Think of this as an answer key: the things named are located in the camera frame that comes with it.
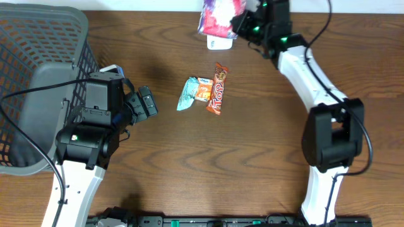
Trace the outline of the teal snack packet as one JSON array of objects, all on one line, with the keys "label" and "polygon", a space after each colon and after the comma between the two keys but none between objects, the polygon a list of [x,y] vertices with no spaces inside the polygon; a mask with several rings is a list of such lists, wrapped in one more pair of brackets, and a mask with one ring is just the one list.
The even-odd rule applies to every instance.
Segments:
[{"label": "teal snack packet", "polygon": [[194,97],[198,91],[199,82],[197,78],[190,77],[181,92],[179,97],[179,101],[177,104],[177,111],[182,111],[189,108],[193,102]]}]

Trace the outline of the small orange snack packet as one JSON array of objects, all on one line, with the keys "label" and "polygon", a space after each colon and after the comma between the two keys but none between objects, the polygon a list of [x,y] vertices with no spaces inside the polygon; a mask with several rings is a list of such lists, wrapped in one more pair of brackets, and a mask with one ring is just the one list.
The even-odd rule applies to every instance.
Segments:
[{"label": "small orange snack packet", "polygon": [[196,91],[194,99],[202,102],[207,102],[211,97],[212,87],[212,79],[198,78],[198,89]]}]

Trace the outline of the orange Top chocolate bar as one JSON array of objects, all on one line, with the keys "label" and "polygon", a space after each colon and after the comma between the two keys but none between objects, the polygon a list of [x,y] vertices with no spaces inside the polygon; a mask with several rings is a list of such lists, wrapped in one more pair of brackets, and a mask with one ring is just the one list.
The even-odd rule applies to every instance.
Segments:
[{"label": "orange Top chocolate bar", "polygon": [[220,115],[223,103],[223,93],[225,88],[225,80],[227,78],[229,69],[222,66],[218,62],[215,64],[215,73],[213,77],[213,85],[211,89],[210,99],[206,109],[209,112]]}]

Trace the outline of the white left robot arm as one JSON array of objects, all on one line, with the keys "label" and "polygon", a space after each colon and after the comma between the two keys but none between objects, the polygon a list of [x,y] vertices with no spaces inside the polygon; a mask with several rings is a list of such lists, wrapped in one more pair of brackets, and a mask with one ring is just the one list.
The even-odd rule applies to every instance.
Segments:
[{"label": "white left robot arm", "polygon": [[84,226],[109,161],[128,126],[158,113],[151,90],[129,79],[94,72],[83,80],[84,105],[56,134],[56,170],[42,226]]}]

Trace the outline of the purple snack pack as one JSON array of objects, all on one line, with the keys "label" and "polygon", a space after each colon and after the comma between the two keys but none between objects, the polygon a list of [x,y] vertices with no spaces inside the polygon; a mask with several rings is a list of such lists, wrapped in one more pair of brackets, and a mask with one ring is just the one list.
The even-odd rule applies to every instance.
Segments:
[{"label": "purple snack pack", "polygon": [[246,2],[246,0],[204,0],[198,33],[220,38],[237,38],[230,21],[244,12]]}]

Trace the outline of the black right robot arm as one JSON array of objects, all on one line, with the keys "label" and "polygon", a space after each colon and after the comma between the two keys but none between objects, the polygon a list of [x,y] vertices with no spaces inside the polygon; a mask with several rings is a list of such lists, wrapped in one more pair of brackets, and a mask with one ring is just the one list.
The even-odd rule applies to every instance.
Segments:
[{"label": "black right robot arm", "polygon": [[260,1],[230,21],[240,38],[263,48],[302,100],[308,117],[302,151],[310,166],[306,197],[300,207],[308,226],[337,224],[335,203],[343,177],[362,151],[364,106],[349,99],[325,75],[310,43],[292,31],[288,1]]}]

